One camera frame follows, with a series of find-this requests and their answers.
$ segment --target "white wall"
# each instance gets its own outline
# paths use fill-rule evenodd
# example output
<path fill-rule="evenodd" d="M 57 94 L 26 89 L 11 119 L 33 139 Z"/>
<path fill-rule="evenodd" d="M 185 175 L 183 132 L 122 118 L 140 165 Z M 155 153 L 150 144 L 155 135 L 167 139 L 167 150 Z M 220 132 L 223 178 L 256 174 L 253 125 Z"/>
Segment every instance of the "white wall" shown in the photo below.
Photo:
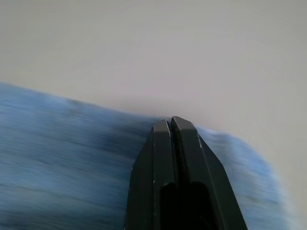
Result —
<path fill-rule="evenodd" d="M 307 216 L 306 0 L 1 0 L 0 80 L 245 139 Z"/>

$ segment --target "blue microfiber cloth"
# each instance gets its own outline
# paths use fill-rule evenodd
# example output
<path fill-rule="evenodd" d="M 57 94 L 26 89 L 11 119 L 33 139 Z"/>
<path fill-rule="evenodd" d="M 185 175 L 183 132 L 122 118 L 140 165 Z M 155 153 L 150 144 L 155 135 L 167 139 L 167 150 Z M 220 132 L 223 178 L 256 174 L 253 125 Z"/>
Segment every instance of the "blue microfiber cloth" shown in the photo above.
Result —
<path fill-rule="evenodd" d="M 0 84 L 0 230 L 121 230 L 130 171 L 157 117 Z M 198 128 L 225 167 L 249 230 L 286 230 L 271 167 Z"/>

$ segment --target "beige surface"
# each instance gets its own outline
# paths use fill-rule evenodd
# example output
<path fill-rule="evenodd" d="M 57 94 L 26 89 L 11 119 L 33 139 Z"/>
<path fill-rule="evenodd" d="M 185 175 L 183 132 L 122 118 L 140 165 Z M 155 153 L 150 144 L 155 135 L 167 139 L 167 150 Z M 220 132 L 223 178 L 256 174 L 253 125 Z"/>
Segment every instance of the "beige surface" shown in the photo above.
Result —
<path fill-rule="evenodd" d="M 0 80 L 245 139 L 307 216 L 305 0 L 2 0 Z"/>

